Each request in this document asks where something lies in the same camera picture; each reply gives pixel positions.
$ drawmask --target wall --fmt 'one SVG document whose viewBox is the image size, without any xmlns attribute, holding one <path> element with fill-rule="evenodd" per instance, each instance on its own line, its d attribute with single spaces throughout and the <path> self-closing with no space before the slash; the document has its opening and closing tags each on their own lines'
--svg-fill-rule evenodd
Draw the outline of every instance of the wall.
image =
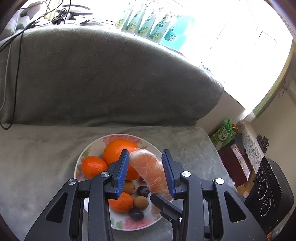
<svg viewBox="0 0 296 241">
<path fill-rule="evenodd" d="M 266 156 L 279 164 L 296 196 L 296 105 L 289 94 L 277 95 L 252 126 L 269 138 Z"/>
<path fill-rule="evenodd" d="M 223 125 L 224 119 L 230 118 L 233 123 L 236 123 L 248 114 L 245 113 L 245 108 L 225 91 L 214 109 L 199 119 L 196 125 L 202 127 L 211 136 Z"/>
</svg>

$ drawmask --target peeled pomelo segment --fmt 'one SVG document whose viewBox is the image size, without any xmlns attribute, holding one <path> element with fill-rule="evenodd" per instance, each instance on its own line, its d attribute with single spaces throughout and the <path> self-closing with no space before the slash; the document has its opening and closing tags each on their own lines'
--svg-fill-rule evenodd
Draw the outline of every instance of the peeled pomelo segment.
<svg viewBox="0 0 296 241">
<path fill-rule="evenodd" d="M 167 200 L 172 200 L 165 179 L 163 163 L 148 150 L 135 150 L 130 154 L 130 164 L 148 184 L 151 193 L 159 193 Z M 152 213 L 159 213 L 159 209 L 152 208 Z"/>
</svg>

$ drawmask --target teal bottle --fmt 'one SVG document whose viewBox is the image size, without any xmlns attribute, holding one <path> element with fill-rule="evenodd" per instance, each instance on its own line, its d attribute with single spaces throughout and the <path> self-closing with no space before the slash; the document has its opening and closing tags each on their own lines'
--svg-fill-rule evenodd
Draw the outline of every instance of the teal bottle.
<svg viewBox="0 0 296 241">
<path fill-rule="evenodd" d="M 160 44 L 175 50 L 180 50 L 187 40 L 188 35 L 191 33 L 194 24 L 194 18 L 187 15 L 178 15 Z"/>
</svg>

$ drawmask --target tangerine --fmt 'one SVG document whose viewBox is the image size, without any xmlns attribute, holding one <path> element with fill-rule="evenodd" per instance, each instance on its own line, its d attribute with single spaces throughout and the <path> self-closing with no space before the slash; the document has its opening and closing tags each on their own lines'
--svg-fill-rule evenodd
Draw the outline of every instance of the tangerine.
<svg viewBox="0 0 296 241">
<path fill-rule="evenodd" d="M 103 153 L 103 159 L 107 163 L 107 165 L 109 166 L 112 162 L 118 161 L 120 154 L 124 149 L 128 150 L 129 154 L 131 154 L 131 152 L 133 152 L 136 149 L 139 149 L 139 147 L 135 143 L 128 140 L 118 139 L 111 141 L 105 147 Z M 137 173 L 137 171 L 132 167 L 132 165 L 129 164 L 126 180 L 132 181 L 138 179 L 139 177 L 140 175 Z"/>
<path fill-rule="evenodd" d="M 117 200 L 109 199 L 110 207 L 119 213 L 125 213 L 133 207 L 133 198 L 123 192 Z"/>
<path fill-rule="evenodd" d="M 84 159 L 81 165 L 81 170 L 88 179 L 92 179 L 94 176 L 101 172 L 108 170 L 108 165 L 103 159 L 96 156 L 88 156 Z"/>
</svg>

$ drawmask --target fruit plate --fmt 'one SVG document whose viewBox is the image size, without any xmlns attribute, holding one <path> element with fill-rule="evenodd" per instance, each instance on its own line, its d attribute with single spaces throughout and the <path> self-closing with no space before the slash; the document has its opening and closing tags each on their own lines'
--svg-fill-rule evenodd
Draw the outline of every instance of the fruit plate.
<svg viewBox="0 0 296 241">
<path fill-rule="evenodd" d="M 127 134 L 112 134 L 112 135 L 108 135 L 108 136 L 104 136 L 99 139 L 96 139 L 83 150 L 75 166 L 74 178 L 76 178 L 79 182 L 87 180 L 87 178 L 85 177 L 85 175 L 81 170 L 81 163 L 83 162 L 83 160 L 88 156 L 97 156 L 97 157 L 103 158 L 103 152 L 106 145 L 108 145 L 111 141 L 117 140 L 117 139 L 124 139 L 124 140 L 134 142 L 135 144 L 137 144 L 138 147 L 142 149 L 147 149 L 148 151 L 156 155 L 158 160 L 161 160 L 161 155 L 162 155 L 161 152 L 155 146 L 150 144 L 148 141 L 145 141 L 142 138 L 132 136 L 132 135 L 127 135 Z M 147 186 L 146 183 L 140 182 L 139 180 L 134 180 L 133 182 L 135 184 L 136 189 L 142 185 Z M 110 219 L 111 219 L 112 228 L 117 230 L 123 230 L 123 231 L 134 231 L 134 230 L 147 228 L 153 225 L 154 223 L 156 223 L 157 221 L 159 221 L 161 219 L 161 215 L 160 214 L 153 215 L 151 213 L 152 203 L 149 198 L 150 195 L 151 194 L 149 194 L 148 196 L 149 206 L 147 209 L 143 211 L 145 216 L 141 221 L 138 221 L 138 222 L 133 221 L 129 217 L 128 213 L 118 213 L 113 211 L 112 208 L 110 208 Z M 136 196 L 137 194 L 135 193 L 132 195 L 132 198 L 135 198 Z M 85 198 L 84 209 L 86 211 L 88 211 L 88 204 L 89 204 L 89 199 Z"/>
</svg>

